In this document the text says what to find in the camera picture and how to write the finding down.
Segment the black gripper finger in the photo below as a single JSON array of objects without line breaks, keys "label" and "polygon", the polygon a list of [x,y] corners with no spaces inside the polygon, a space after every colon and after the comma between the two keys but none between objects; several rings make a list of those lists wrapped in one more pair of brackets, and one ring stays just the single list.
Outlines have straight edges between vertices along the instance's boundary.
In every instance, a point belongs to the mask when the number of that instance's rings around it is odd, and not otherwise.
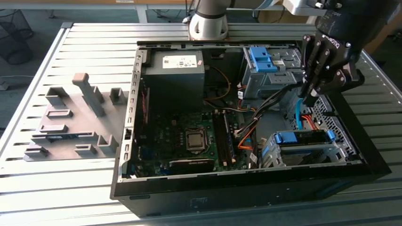
[{"label": "black gripper finger", "polygon": [[304,85],[300,98],[306,106],[313,106],[320,95],[337,89],[334,59],[338,42],[329,36],[306,34],[302,39]]},{"label": "black gripper finger", "polygon": [[365,76],[354,62],[325,72],[318,83],[318,94],[348,91],[365,83]]}]

